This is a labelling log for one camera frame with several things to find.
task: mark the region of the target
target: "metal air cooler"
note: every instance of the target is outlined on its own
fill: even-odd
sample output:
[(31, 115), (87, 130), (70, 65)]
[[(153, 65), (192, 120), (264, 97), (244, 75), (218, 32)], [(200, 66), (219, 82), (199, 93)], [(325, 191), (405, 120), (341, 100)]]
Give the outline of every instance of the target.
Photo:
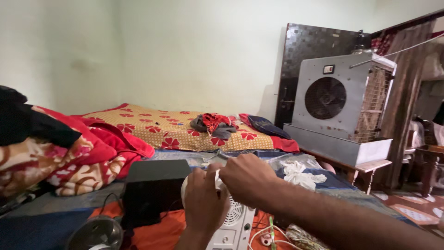
[[(396, 63), (373, 53), (303, 60), (292, 124), (298, 144), (349, 165), (387, 157), (379, 138)], [(375, 59), (364, 65), (351, 65)]]

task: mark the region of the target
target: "cooler side grille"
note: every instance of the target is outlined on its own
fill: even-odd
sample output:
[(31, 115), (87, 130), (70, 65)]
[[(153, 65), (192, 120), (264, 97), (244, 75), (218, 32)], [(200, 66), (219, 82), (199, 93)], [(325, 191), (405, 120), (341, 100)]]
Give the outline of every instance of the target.
[(373, 63), (369, 74), (361, 114), (355, 129), (354, 141), (374, 141), (380, 131), (381, 116), (389, 91), (392, 72)]

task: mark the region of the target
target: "human hand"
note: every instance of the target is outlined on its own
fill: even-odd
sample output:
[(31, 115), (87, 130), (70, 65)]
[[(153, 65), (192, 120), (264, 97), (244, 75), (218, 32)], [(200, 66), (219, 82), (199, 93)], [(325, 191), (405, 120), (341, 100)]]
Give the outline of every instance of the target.
[(216, 192), (214, 180), (216, 171), (221, 167), (220, 163), (210, 164), (207, 172), (194, 168), (188, 175), (185, 191), (185, 217), (188, 230), (213, 236), (222, 226), (230, 209), (230, 201), (226, 188), (220, 191), (220, 195)]
[(262, 208), (276, 191), (275, 184), (283, 181), (270, 165), (252, 153), (229, 158), (219, 177), (234, 200), (253, 208)]

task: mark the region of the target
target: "floor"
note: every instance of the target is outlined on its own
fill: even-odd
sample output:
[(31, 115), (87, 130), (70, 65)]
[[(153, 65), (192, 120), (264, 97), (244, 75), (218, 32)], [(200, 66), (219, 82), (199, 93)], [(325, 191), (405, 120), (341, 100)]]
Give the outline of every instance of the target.
[(402, 190), (372, 191), (371, 194), (426, 231), (444, 238), (444, 233), (437, 227), (444, 213), (444, 190), (434, 188), (427, 198), (422, 197), (419, 190), (419, 186), (411, 184)]

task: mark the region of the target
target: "floral blanket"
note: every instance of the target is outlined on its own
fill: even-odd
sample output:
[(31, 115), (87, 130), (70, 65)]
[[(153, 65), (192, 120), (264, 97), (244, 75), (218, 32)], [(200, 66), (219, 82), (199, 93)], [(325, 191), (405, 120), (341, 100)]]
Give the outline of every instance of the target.
[(219, 139), (208, 133), (195, 131), (190, 121), (202, 112), (164, 111), (146, 109), (131, 104), (83, 115), (85, 118), (104, 121), (123, 132), (131, 133), (155, 148), (181, 149), (190, 151), (222, 151), (244, 149), (282, 149), (298, 152), (295, 140), (268, 136), (245, 124), (240, 124), (236, 133), (229, 139)]
[(84, 194), (125, 177), (132, 162), (151, 157), (154, 149), (120, 129), (34, 106), (82, 136), (69, 148), (36, 138), (0, 147), (0, 195), (20, 193), (42, 180), (57, 187), (61, 196)]

